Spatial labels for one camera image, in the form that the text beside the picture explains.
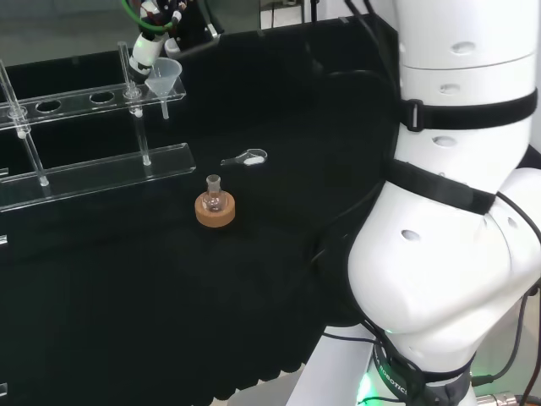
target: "acrylic stand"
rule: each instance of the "acrylic stand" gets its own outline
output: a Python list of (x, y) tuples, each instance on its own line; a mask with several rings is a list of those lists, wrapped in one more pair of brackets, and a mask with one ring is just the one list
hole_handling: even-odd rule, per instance
[[(128, 47), (119, 42), (118, 49), (125, 83), (21, 101), (0, 60), (0, 84), (8, 100), (0, 104), (0, 130), (16, 129), (34, 168), (33, 173), (7, 177), (8, 169), (0, 168), (0, 212), (195, 170), (187, 144), (149, 150), (146, 142), (143, 106), (181, 100), (186, 92), (180, 78), (168, 78), (172, 88), (165, 97), (158, 96), (146, 85), (136, 85), (129, 79)], [(118, 109), (127, 109), (133, 118), (139, 152), (50, 169), (41, 165), (31, 136), (32, 125)]]

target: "clear funnel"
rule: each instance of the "clear funnel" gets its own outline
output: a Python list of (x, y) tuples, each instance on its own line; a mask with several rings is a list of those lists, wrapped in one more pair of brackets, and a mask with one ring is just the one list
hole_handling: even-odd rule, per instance
[(183, 67), (177, 61), (169, 58), (158, 58), (150, 71), (149, 78), (145, 81), (149, 89), (161, 99), (161, 111), (163, 112), (163, 118), (166, 120), (169, 119), (167, 96), (182, 71)]

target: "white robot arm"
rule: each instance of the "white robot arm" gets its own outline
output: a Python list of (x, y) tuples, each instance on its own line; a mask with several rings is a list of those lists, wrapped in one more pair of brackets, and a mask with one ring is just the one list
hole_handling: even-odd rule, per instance
[[(391, 374), (391, 349), (374, 351), (369, 381), (377, 396), (474, 406), (469, 363), (541, 278), (539, 236), (505, 202), (541, 228), (541, 171), (515, 170), (537, 100), (539, 3), (395, 5), (405, 116), (391, 175), (349, 255), (349, 281), (360, 309), (402, 360)], [(422, 387), (398, 383), (416, 368)], [(303, 400), (294, 392), (288, 405)]]
[[(182, 18), (181, 11), (186, 9), (186, 3), (178, 0), (146, 0), (141, 4), (140, 19), (155, 27), (170, 25), (173, 29)], [(137, 83), (142, 83), (148, 77), (165, 45), (167, 56), (178, 58), (180, 49), (175, 38), (167, 39), (167, 31), (149, 30), (140, 27), (141, 34), (135, 42), (132, 56), (129, 59), (130, 73)]]

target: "black tablecloth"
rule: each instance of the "black tablecloth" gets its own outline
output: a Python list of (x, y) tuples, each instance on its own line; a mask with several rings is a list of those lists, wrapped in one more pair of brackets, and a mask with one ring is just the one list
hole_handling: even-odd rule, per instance
[[(388, 90), (363, 72), (330, 74), (379, 70), (366, 35), (337, 20), (224, 36), (183, 67), (188, 96), (168, 123), (145, 109), (146, 128), (151, 148), (188, 142), (195, 173), (0, 217), (0, 381), (11, 404), (206, 405), (296, 370), (324, 325), (342, 321), (347, 252), (330, 247), (320, 279), (303, 249), (380, 178)], [(9, 71), (20, 98), (122, 80), (114, 52)], [(127, 112), (33, 134), (46, 167), (137, 149)], [(29, 171), (15, 134), (0, 136), (0, 166)], [(219, 166), (247, 148), (268, 162)], [(211, 173), (237, 202), (222, 230), (194, 217)], [(367, 210), (337, 235), (354, 235)]]

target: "green led light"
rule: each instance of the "green led light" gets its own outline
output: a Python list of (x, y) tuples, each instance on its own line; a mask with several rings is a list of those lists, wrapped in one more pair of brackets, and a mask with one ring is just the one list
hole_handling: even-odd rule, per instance
[(373, 398), (379, 396), (378, 393), (375, 390), (374, 385), (372, 384), (372, 381), (370, 380), (370, 376), (368, 372), (363, 375), (363, 379), (361, 380), (361, 383), (358, 385), (358, 391), (357, 391), (357, 405), (362, 404), (363, 406), (379, 406), (381, 404), (380, 400), (371, 400), (369, 402), (361, 403), (365, 398)]

